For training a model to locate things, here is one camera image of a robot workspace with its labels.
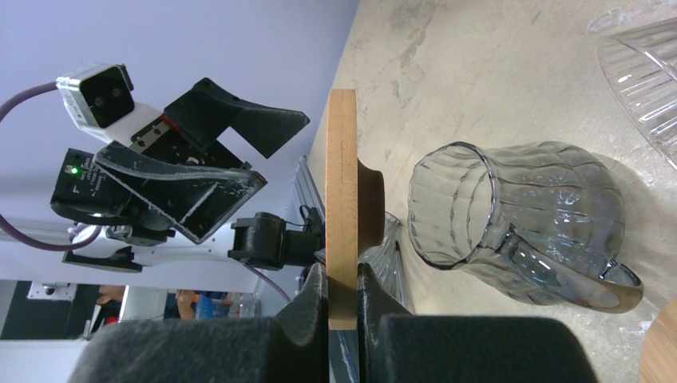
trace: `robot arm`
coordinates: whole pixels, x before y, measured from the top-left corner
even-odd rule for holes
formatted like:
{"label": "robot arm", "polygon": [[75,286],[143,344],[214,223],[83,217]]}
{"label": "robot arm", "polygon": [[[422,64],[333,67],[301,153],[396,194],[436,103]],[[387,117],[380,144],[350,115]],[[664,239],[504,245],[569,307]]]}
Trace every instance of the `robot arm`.
{"label": "robot arm", "polygon": [[[252,267],[279,270],[284,265],[310,266],[315,252],[324,248],[324,223],[316,208],[308,209],[302,231],[288,230],[276,215],[257,213],[223,225],[204,243],[196,245],[182,235],[156,246],[129,246],[109,233],[108,227],[86,247],[67,251],[63,262],[120,272],[141,272],[143,267],[179,260],[235,261]],[[77,234],[74,242],[88,238],[94,226]]]}
{"label": "robot arm", "polygon": [[104,228],[63,262],[139,272],[179,259],[234,259],[276,270],[309,266],[324,247],[313,209],[304,231],[268,213],[227,222],[266,180],[218,136],[232,127],[269,158],[308,124],[305,114],[242,100],[208,78],[160,111],[133,100],[124,65],[79,69],[57,88],[74,124],[107,144],[96,154],[71,148],[61,166],[53,210]]}

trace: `clear glass jug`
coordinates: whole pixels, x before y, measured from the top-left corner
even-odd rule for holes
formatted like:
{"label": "clear glass jug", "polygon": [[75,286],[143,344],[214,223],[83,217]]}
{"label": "clear glass jug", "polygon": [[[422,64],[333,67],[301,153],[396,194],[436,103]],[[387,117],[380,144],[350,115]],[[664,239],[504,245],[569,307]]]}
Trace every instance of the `clear glass jug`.
{"label": "clear glass jug", "polygon": [[570,144],[439,148],[414,168],[409,230],[427,264],[521,302],[620,313],[642,299],[639,277],[615,260],[623,197],[609,170]]}

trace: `wooden disc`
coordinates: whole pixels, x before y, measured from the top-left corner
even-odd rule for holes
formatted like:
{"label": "wooden disc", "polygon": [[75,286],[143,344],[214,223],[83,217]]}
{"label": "wooden disc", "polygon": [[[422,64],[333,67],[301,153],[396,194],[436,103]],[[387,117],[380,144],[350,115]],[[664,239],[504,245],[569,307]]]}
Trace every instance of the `wooden disc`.
{"label": "wooden disc", "polygon": [[644,340],[639,381],[677,381],[677,299],[660,311]]}
{"label": "wooden disc", "polygon": [[358,161],[357,95],[333,89],[327,110],[326,237],[329,328],[355,330],[358,255],[383,239],[383,174]]}

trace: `table surface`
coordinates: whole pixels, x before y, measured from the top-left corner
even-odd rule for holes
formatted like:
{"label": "table surface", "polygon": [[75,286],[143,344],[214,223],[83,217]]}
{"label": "table surface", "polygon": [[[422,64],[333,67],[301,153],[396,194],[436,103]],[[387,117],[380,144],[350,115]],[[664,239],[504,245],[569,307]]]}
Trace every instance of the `table surface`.
{"label": "table surface", "polygon": [[[359,157],[383,172],[387,211],[406,221],[414,165],[444,144],[569,142],[616,175],[627,209],[618,260],[645,285],[644,300],[626,314],[525,305],[470,274],[428,267],[403,230],[407,292],[417,314],[556,318],[580,339],[601,381],[638,380],[647,329],[677,291],[677,171],[616,103],[595,46],[605,34],[675,15],[672,0],[361,2],[334,88],[358,90]],[[319,189],[325,125],[308,161]]]}

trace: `pitcher handle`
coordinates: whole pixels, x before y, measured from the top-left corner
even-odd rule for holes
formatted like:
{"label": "pitcher handle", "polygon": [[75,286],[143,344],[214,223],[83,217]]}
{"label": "pitcher handle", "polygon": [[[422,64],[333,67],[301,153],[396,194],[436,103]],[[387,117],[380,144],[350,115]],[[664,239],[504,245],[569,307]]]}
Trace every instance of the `pitcher handle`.
{"label": "pitcher handle", "polygon": [[[605,313],[624,313],[642,300],[641,279],[614,259],[607,260],[600,275],[590,277],[545,256],[512,230],[498,251],[522,278],[575,305]],[[629,281],[627,284],[609,280],[609,275],[618,272]]]}

